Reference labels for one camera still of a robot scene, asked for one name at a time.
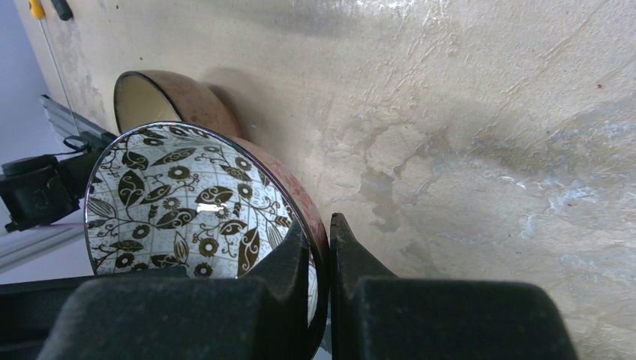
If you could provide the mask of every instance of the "ceramic bowl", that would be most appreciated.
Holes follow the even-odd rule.
[[[307,321],[321,329],[328,245],[317,208],[280,162],[235,140],[241,145],[178,122],[146,124],[116,139],[97,161],[85,197],[93,269],[184,266],[192,278],[237,278],[298,220],[311,250]]]
[[[115,119],[120,134],[151,122],[189,122],[240,137],[234,116],[201,83],[162,70],[123,73],[115,83]]]

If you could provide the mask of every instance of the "black mount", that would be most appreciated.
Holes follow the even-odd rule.
[[[356,240],[344,215],[333,215],[330,234],[334,359],[576,359],[538,287],[401,279]],[[309,359],[326,319],[307,328],[307,264],[295,221],[236,280],[164,268],[0,286],[0,357]]]
[[[60,161],[56,155],[41,155],[2,164],[0,198],[11,217],[4,226],[8,233],[49,225],[80,209],[91,171],[115,136],[82,132],[74,137],[85,143],[80,155]]]

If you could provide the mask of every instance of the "tool handle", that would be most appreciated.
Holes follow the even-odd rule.
[[[68,21],[73,18],[73,11],[71,11],[66,0],[51,0],[51,2],[62,21]]]
[[[44,9],[39,0],[28,0],[28,9],[36,20],[44,19]]]

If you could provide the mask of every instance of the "bowl rim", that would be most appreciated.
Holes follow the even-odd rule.
[[[112,93],[112,105],[113,105],[113,109],[115,110],[115,124],[117,125],[117,131],[119,131],[121,135],[123,135],[122,123],[119,116],[119,111],[117,111],[117,103],[118,103],[117,97],[118,97],[118,94],[121,94],[121,90],[119,90],[119,87],[121,86],[122,81],[127,77],[139,77],[140,79],[145,80],[148,84],[150,84],[150,86],[152,86],[159,93],[159,95],[161,95],[161,97],[168,103],[168,105],[170,106],[170,109],[175,113],[175,115],[179,119],[179,121],[171,121],[171,122],[186,122],[186,121],[183,121],[183,118],[184,118],[183,115],[181,114],[181,112],[179,112],[179,109],[177,108],[175,103],[173,103],[172,99],[170,99],[170,96],[168,95],[168,93],[166,93],[161,88],[161,86],[157,84],[157,82],[154,81],[150,76],[146,75],[144,73],[145,71],[162,71],[164,73],[181,75],[179,73],[173,73],[172,71],[166,71],[166,70],[129,70],[119,75],[117,77],[117,80],[115,80],[115,90]]]
[[[125,139],[126,137],[132,136],[136,133],[138,133],[141,130],[144,130],[146,128],[154,128],[154,127],[159,127],[159,126],[177,126],[177,127],[184,127],[184,128],[193,128],[193,129],[197,129],[197,130],[201,130],[206,132],[208,135],[214,137],[217,140],[222,141],[223,143],[225,143],[227,146],[230,146],[232,148],[234,148],[237,152],[239,152],[241,155],[245,156],[246,158],[248,158],[250,161],[253,162],[253,164],[258,168],[258,170],[264,172],[268,177],[269,180],[272,182],[272,184],[274,184],[274,186],[280,191],[281,196],[289,203],[289,205],[292,207],[295,215],[296,215],[296,219],[300,222],[303,232],[305,233],[305,235],[307,236],[307,241],[309,243],[309,248],[310,248],[310,255],[313,255],[313,264],[316,268],[316,294],[318,296],[318,299],[316,300],[316,310],[313,313],[313,318],[310,321],[310,325],[307,327],[307,331],[309,334],[311,334],[312,332],[315,335],[315,338],[313,339],[313,341],[311,341],[308,346],[309,346],[309,350],[312,352],[309,355],[314,354],[317,350],[318,350],[318,346],[320,345],[320,341],[323,338],[323,332],[326,326],[326,317],[327,317],[327,312],[328,312],[328,307],[329,307],[329,290],[330,290],[330,286],[329,286],[329,264],[327,263],[329,260],[328,259],[323,259],[320,255],[320,250],[319,250],[319,245],[317,243],[317,240],[314,238],[314,234],[311,231],[311,227],[309,226],[308,222],[305,220],[305,217],[302,216],[302,212],[300,210],[300,207],[298,206],[298,204],[296,204],[296,201],[291,197],[290,193],[287,191],[287,189],[285,187],[283,187],[281,185],[281,183],[278,181],[278,178],[276,176],[274,176],[274,174],[272,174],[272,172],[267,168],[267,166],[265,166],[263,164],[263,162],[261,162],[259,159],[257,159],[255,156],[253,156],[246,148],[240,146],[237,142],[234,142],[233,140],[231,140],[228,136],[224,136],[220,133],[217,133],[214,130],[210,130],[206,127],[197,125],[197,124],[191,124],[185,121],[157,121],[157,122],[151,122],[148,124],[143,124],[140,125],[138,127],[135,127],[133,129],[130,129],[129,131],[126,131],[125,133],[117,136],[117,138],[115,140],[113,140],[100,154],[100,156],[97,158],[95,165],[93,167],[93,170],[91,171],[91,175],[88,177],[88,184],[86,185],[86,190],[84,193],[84,209],[83,209],[83,223],[84,223],[84,238],[85,238],[85,243],[86,243],[86,250],[88,252],[88,259],[91,262],[91,268],[93,270],[93,274],[97,274],[97,267],[95,266],[95,260],[93,259],[92,256],[92,252],[91,252],[91,245],[90,245],[90,240],[89,240],[89,227],[88,227],[88,216],[89,216],[89,207],[87,206],[88,202],[89,202],[89,197],[90,197],[90,189],[91,189],[91,185],[93,184],[93,181],[95,180],[95,176],[97,175],[97,172],[99,170],[99,166],[101,165],[101,163],[104,161],[104,158],[107,156],[107,152],[110,151],[110,149],[112,149],[115,145],[119,144],[123,139]],[[327,244],[326,246],[329,246],[329,236],[327,235]],[[320,296],[320,291],[322,290],[323,294],[324,294],[324,298],[322,298]]]

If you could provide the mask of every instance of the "beige wall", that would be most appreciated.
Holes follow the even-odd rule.
[[[582,359],[636,356],[633,1],[69,2],[78,113],[114,131],[126,70],[214,84],[398,274],[533,282]]]

